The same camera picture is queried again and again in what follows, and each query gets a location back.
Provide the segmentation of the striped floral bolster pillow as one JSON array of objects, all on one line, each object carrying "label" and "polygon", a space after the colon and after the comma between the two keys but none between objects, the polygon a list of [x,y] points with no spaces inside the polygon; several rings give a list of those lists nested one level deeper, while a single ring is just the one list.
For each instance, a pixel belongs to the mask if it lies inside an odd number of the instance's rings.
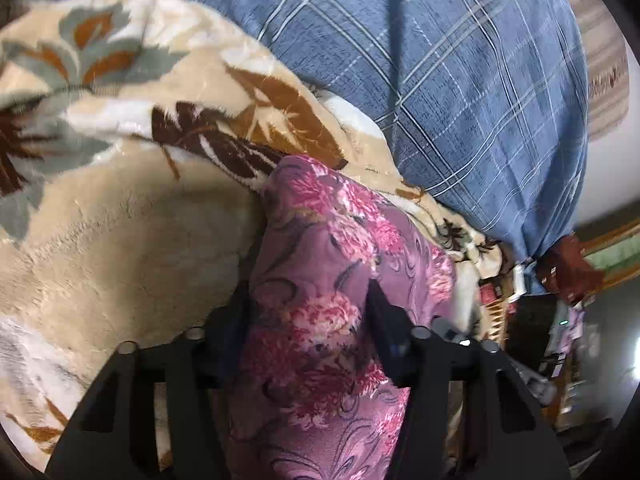
[{"label": "striped floral bolster pillow", "polygon": [[626,41],[602,0],[568,0],[588,67],[588,136],[606,136],[627,116],[629,70]]}]

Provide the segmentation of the dark red cloth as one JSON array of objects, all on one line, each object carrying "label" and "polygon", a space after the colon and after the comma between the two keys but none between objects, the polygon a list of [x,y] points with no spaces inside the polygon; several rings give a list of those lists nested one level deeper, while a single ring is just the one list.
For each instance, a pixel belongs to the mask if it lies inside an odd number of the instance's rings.
[{"label": "dark red cloth", "polygon": [[605,273],[594,268],[575,234],[561,237],[536,263],[536,278],[549,294],[575,307],[603,285]]}]

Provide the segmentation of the blue plaid duvet bundle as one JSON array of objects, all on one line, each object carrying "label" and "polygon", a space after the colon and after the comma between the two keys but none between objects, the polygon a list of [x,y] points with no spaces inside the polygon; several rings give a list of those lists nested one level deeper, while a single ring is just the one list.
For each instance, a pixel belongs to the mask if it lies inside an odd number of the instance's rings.
[{"label": "blue plaid duvet bundle", "polygon": [[381,128],[409,182],[526,260],[574,230],[587,64],[567,0],[193,0]]}]

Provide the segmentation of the beige leaf-print fleece blanket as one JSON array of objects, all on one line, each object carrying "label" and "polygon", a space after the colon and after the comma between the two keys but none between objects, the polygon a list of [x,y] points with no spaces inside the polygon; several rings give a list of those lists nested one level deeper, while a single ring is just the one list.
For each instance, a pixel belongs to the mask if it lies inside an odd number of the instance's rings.
[{"label": "beige leaf-print fleece blanket", "polygon": [[381,129],[189,0],[1,10],[1,448],[46,468],[116,344],[159,344],[226,300],[282,154],[338,162],[446,249],[454,322],[490,332],[499,248],[404,180]]}]

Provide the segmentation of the purple floral long-sleeve shirt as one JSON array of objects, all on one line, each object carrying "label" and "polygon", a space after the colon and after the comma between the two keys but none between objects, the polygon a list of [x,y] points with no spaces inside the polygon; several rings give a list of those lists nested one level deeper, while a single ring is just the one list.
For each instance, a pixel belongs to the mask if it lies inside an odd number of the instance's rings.
[{"label": "purple floral long-sleeve shirt", "polygon": [[235,479],[381,479],[408,391],[385,376],[364,324],[370,281],[412,322],[451,309],[454,263],[386,198],[307,156],[262,190],[255,306],[229,394]]}]

